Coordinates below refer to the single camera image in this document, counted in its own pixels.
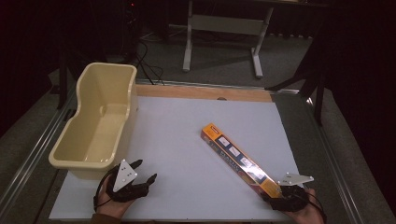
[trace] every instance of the box label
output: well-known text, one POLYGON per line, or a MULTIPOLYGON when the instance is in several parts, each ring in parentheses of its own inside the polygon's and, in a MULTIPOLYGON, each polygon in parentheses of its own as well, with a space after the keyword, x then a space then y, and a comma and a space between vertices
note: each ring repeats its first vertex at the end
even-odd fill
POLYGON ((201 137, 256 193, 281 197, 279 185, 213 123, 202 129, 201 137))

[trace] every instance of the human hand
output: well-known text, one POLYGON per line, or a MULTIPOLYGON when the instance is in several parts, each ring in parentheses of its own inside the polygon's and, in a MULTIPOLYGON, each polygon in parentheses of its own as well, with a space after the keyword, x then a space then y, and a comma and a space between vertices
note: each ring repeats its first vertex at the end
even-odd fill
POLYGON ((108 176, 103 185, 102 189, 99 192, 98 195, 98 204, 99 206, 96 209, 96 214, 103 214, 111 217, 115 217, 118 219, 121 219, 123 215, 125 214, 126 210, 128 210, 129 206, 134 202, 134 200, 131 200, 126 203, 118 203, 114 202, 110 199, 110 197, 106 194, 106 188, 107 188, 107 183, 108 179, 110 176, 108 176))
MULTIPOLYGON (((318 205, 318 202, 315 198, 315 190, 314 189, 306 189, 308 193, 308 198, 311 203, 318 205)), ((284 212, 286 215, 291 217, 298 224, 324 224, 323 217, 319 210, 309 203, 305 208, 298 212, 284 212)))

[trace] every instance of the wooden strip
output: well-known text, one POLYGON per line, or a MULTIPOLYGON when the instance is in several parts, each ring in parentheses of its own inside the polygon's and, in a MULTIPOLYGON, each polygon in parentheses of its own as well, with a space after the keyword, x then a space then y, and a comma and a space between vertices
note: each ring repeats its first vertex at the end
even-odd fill
POLYGON ((137 84, 137 95, 152 97, 225 99, 230 101, 272 102, 271 95, 265 90, 246 90, 232 88, 211 88, 192 86, 161 86, 137 84))

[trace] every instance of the gray floor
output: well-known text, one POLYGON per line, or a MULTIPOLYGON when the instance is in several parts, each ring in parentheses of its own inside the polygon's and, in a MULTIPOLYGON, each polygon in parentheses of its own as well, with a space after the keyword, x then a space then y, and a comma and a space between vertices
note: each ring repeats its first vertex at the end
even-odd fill
MULTIPOLYGON (((144 43, 148 46, 145 62, 163 69, 162 80, 210 85, 259 88, 275 85, 292 77, 311 43, 310 39, 284 39, 271 35, 267 36, 260 53, 264 77, 257 79, 254 76, 254 69, 249 56, 250 48, 256 44, 256 38, 246 37, 233 42, 213 42, 210 41, 213 38, 212 35, 194 34, 191 70, 189 73, 185 73, 182 71, 186 44, 185 33, 179 27, 173 29, 172 32, 180 32, 180 34, 172 35, 168 42, 158 40, 155 35, 144 37, 144 43)), ((232 38, 234 36, 224 35, 223 37, 232 38)), ((139 46, 140 55, 143 55, 144 49, 143 46, 139 46)), ((56 84, 57 71, 49 75, 56 84)), ((148 75, 153 80, 158 79, 152 73, 148 75)), ((146 78, 141 69, 138 71, 137 78, 146 78)), ((290 85, 288 89, 298 90, 302 83, 290 85)), ((48 131, 47 125, 57 113, 59 114, 59 111, 56 110, 57 100, 57 95, 44 95, 0 139, 0 164, 2 167, 0 170, 0 192, 6 192, 9 182, 28 158, 29 153, 38 150, 35 144, 38 141, 45 142, 45 140, 40 139, 40 136, 43 132, 48 131)), ((289 103, 278 106, 291 106, 291 108, 297 106, 293 105, 296 102, 295 100, 289 101, 286 99, 282 102, 289 103)), ((307 122, 302 120, 301 126, 287 128, 289 130, 299 130, 308 125, 307 122)), ((324 94, 322 122, 323 127, 320 128, 320 131, 324 132, 327 137, 328 142, 326 144, 332 149, 331 156, 335 157, 335 162, 338 165, 336 168, 343 174, 343 180, 345 180, 361 216, 361 220, 355 220, 355 223, 396 223, 394 215, 390 212, 386 201, 375 184, 359 147, 332 98, 332 93, 328 90, 324 94)), ((290 137, 290 145, 293 148, 304 149, 301 150, 304 153, 295 154, 296 160, 300 160, 299 157, 314 156, 317 153, 314 149, 315 143, 307 144, 303 141, 303 136, 294 136, 294 138, 290 137)), ((48 216, 56 193, 62 185, 62 176, 64 176, 65 171, 58 171, 50 167, 49 163, 46 162, 49 153, 48 149, 40 151, 41 159, 36 164, 34 171, 21 181, 25 182, 27 187, 17 192, 19 197, 15 197, 12 207, 7 210, 5 223, 59 223, 58 221, 49 221, 48 216)), ((318 162, 323 166, 328 165, 326 164, 327 161, 318 162)), ((319 173, 321 170, 320 167, 311 167, 309 164, 301 164, 299 169, 319 173)), ((342 207, 331 206, 332 203, 343 206, 339 198, 326 197, 334 194, 330 191, 336 190, 335 187, 329 186, 329 192, 326 192, 326 186, 321 186, 320 183, 317 183, 317 185, 319 188, 318 194, 322 196, 324 203, 329 205, 326 210, 329 223, 353 223, 354 220, 348 220, 342 207)))

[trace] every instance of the metal leg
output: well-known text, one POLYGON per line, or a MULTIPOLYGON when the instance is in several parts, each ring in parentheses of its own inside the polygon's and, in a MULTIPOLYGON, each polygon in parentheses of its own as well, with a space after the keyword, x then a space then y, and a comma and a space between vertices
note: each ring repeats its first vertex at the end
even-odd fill
POLYGON ((189 1, 189 17, 187 20, 187 44, 186 51, 184 52, 184 62, 183 62, 183 71, 190 71, 191 64, 191 51, 192 51, 192 42, 191 42, 191 33, 192 33, 192 0, 189 1))
POLYGON ((260 32, 257 46, 256 48, 251 49, 251 57, 253 59, 254 70, 257 78, 262 78, 262 65, 260 64, 259 51, 260 48, 262 47, 262 41, 265 38, 265 33, 267 32, 267 28, 270 23, 270 19, 273 11, 274 11, 273 7, 268 8, 267 15, 265 16, 265 20, 262 22, 262 31, 260 32))

